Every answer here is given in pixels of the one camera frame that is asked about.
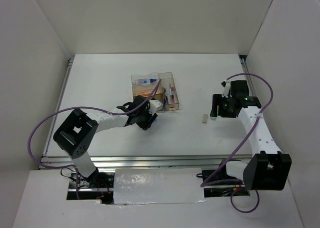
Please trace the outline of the orange transparent case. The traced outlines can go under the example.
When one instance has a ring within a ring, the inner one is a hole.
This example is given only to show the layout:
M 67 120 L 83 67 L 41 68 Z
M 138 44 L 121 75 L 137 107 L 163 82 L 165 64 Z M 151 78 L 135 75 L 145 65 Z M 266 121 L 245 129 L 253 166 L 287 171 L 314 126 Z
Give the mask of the orange transparent case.
M 140 92 L 140 93 L 139 93 L 139 96 L 148 97 L 148 96 L 150 96 L 152 93 L 153 93 L 152 90 L 144 91 L 144 92 Z

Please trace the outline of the beige eraser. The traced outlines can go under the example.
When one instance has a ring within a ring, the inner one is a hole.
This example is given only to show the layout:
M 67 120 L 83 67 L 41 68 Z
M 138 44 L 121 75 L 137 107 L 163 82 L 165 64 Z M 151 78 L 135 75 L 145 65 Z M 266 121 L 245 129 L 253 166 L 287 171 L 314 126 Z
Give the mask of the beige eraser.
M 203 114 L 202 122 L 206 124 L 208 122 L 208 114 Z

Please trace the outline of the small blue cap bottle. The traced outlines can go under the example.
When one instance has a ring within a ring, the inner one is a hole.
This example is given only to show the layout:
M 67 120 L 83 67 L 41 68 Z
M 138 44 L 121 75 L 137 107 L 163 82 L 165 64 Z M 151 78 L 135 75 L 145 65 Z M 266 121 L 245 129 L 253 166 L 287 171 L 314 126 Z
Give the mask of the small blue cap bottle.
M 157 79 L 146 78 L 146 79 L 136 79 L 134 84 L 136 85 L 151 85 L 152 83 L 157 82 Z

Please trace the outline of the red gel pen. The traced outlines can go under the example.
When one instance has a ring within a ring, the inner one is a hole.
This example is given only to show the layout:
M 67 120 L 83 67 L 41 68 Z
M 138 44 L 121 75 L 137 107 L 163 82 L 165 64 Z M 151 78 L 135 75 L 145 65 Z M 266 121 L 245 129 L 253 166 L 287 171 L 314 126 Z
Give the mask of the red gel pen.
M 172 88 L 172 96 L 170 97 L 170 99 L 171 99 L 171 103 L 174 103 L 175 102 L 175 96 L 174 96 L 174 90 L 173 90 L 173 88 Z

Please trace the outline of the black gel pen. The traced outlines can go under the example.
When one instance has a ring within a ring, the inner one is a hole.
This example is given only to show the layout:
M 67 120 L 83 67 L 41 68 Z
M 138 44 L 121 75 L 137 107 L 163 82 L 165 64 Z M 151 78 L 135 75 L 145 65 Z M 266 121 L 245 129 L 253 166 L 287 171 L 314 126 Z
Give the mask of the black gel pen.
M 165 102 L 166 102 L 166 104 L 168 104 L 169 103 L 169 100 L 168 100 L 168 95 L 167 95 L 167 90 L 164 88 L 164 96 L 165 96 Z

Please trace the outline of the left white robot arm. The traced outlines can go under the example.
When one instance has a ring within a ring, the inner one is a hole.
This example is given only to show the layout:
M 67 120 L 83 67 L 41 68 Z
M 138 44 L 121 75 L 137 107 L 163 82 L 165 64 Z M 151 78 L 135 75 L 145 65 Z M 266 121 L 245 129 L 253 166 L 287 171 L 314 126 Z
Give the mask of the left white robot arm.
M 80 174 L 81 182 L 88 188 L 98 184 L 98 168 L 88 153 L 96 133 L 112 128 L 138 125 L 147 130 L 157 118 L 163 104 L 159 100 L 146 101 L 137 96 L 132 102 L 116 107 L 111 113 L 99 112 L 92 116 L 81 109 L 74 109 L 53 135 L 56 144 L 65 151 Z

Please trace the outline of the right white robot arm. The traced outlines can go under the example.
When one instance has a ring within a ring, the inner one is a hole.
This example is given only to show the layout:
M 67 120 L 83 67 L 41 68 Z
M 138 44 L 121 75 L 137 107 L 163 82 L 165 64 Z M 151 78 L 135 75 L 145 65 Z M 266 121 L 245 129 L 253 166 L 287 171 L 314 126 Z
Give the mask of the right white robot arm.
M 245 80 L 224 81 L 222 94 L 212 97 L 210 116 L 239 118 L 252 150 L 248 163 L 231 159 L 219 170 L 218 178 L 230 184 L 235 178 L 243 181 L 248 190 L 281 191 L 291 168 L 290 155 L 282 153 L 266 125 L 259 99 L 250 96 Z

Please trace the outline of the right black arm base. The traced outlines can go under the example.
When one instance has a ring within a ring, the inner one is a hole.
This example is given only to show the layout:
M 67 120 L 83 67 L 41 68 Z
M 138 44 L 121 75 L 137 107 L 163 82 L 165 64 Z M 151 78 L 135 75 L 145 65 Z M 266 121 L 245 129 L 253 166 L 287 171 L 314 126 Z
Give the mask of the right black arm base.
M 204 182 L 213 172 L 214 170 L 202 170 L 200 173 L 196 174 L 197 178 L 201 178 L 202 181 Z M 222 168 L 218 173 L 212 177 L 208 183 L 212 183 L 213 186 L 241 186 L 243 185 L 243 182 L 240 181 L 239 179 L 227 175 L 226 168 Z

